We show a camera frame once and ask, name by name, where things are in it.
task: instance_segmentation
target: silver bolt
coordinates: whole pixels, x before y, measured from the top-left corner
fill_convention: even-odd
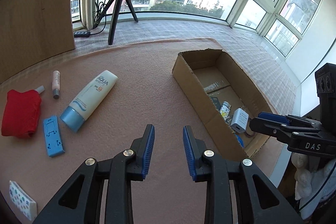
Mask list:
[[[127,149],[127,150],[124,151],[124,155],[125,155],[126,157],[132,156],[133,153],[134,153],[134,152],[133,152],[133,150],[131,150],[131,149]]]
[[[89,159],[87,159],[86,161],[85,161],[85,164],[86,165],[93,165],[95,163],[95,159],[92,159],[92,158],[89,158]]]
[[[215,153],[211,150],[206,150],[204,151],[204,155],[206,155],[207,157],[212,157]]]
[[[251,166],[252,165],[252,161],[250,159],[244,159],[243,160],[243,165]]]

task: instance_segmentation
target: black cable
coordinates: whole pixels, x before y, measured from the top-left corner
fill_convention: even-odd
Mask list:
[[[310,200],[308,200],[308,202],[307,202],[305,205],[303,205],[303,206],[299,209],[299,211],[301,211],[304,207],[306,207],[306,206],[307,206],[307,205],[308,205],[314,198],[316,198],[316,196],[319,194],[319,192],[321,192],[321,190],[323,189],[323,187],[325,186],[325,184],[328,182],[329,178],[331,177],[332,173],[334,172],[335,167],[336,167],[336,161],[335,161],[335,163],[334,163],[334,167],[333,167],[332,170],[330,171],[330,173],[329,173],[327,179],[326,179],[325,182],[322,184],[321,188],[316,192],[316,194],[315,194]]]
[[[99,4],[97,4],[97,2],[95,2],[96,5],[96,11],[93,12],[93,14],[96,14],[95,18],[93,19],[94,24],[99,24],[101,22],[101,13],[103,12],[105,6],[106,6],[106,0],[104,0],[104,2],[99,2]],[[100,30],[98,33],[92,33],[90,35],[95,35],[95,34],[100,34],[106,27],[106,16],[107,14],[105,13],[105,24],[102,30]]]

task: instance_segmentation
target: red pouch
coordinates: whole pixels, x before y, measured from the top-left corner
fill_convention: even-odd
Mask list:
[[[7,93],[1,135],[29,138],[36,131],[40,117],[41,97],[35,90]]]

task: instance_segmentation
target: open cardboard box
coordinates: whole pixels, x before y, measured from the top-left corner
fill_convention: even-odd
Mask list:
[[[229,115],[240,107],[245,107],[250,118],[262,111],[276,113],[227,52],[214,49],[180,52],[172,73],[224,158],[235,161],[251,158],[268,140],[269,136],[259,133],[253,137],[239,134],[243,148],[210,98],[217,97],[220,104],[227,101],[231,105]],[[249,126],[246,132],[253,135]]]

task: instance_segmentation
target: wooden panel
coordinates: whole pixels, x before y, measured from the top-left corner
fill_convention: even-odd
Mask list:
[[[0,83],[75,48],[70,0],[0,0]]]

